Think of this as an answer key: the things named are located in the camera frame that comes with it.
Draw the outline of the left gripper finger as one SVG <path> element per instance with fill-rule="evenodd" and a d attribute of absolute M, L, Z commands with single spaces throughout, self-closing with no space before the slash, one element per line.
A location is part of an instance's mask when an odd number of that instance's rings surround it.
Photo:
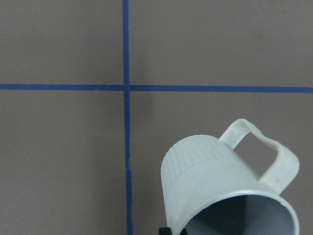
<path fill-rule="evenodd" d="M 159 235 L 172 235 L 172 231 L 169 227 L 162 227 L 158 229 Z"/>

